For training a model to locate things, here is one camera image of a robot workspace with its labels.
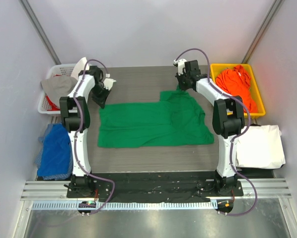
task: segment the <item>white wall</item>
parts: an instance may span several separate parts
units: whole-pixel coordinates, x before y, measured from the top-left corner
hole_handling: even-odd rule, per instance
[[[286,0],[250,60],[267,115],[278,124],[287,164],[286,178],[297,204],[297,0]]]
[[[172,65],[192,47],[211,62],[241,62],[273,0],[29,2],[62,63],[87,56],[120,67]]]
[[[37,103],[52,65],[19,2],[0,1],[0,238],[11,237],[37,137],[48,123]]]

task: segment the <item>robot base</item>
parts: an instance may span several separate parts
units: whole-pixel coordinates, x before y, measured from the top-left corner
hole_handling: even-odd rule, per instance
[[[76,177],[71,176],[69,185],[64,185],[67,190],[67,198],[82,198],[95,196],[95,183],[90,176]]]

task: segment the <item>gray cloth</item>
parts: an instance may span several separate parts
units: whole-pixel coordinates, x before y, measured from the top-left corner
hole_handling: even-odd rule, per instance
[[[55,76],[41,81],[41,85],[50,101],[52,101],[58,108],[59,99],[67,96],[77,84],[77,80],[70,76]]]

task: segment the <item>metal frame pole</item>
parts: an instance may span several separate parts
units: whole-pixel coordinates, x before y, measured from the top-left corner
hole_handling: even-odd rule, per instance
[[[268,11],[268,14],[266,15],[265,19],[263,20],[255,38],[253,39],[246,55],[244,56],[242,63],[248,63],[251,56],[253,55],[253,52],[257,48],[259,42],[262,40],[264,34],[266,33],[268,27],[270,26],[273,18],[276,16],[277,12],[279,11],[281,5],[283,4],[284,0],[275,0]]]
[[[38,21],[36,14],[34,13],[33,9],[31,8],[28,0],[19,0],[20,4],[24,8],[29,20],[34,25],[34,28],[36,29],[36,32],[40,39],[42,40],[43,44],[46,47],[46,50],[50,54],[51,58],[55,62],[55,64],[61,64],[53,46],[51,45],[43,27],[41,26],[40,22]]]

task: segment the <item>white fabric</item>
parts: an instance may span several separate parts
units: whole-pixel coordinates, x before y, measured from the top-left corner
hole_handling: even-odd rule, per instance
[[[87,58],[83,57],[81,58],[78,63],[74,66],[74,69],[70,75],[70,77],[74,77],[76,80],[79,80],[79,73],[84,69],[85,63],[87,63]]]
[[[236,165],[244,168],[278,169],[286,163],[277,125],[251,126],[239,137]]]

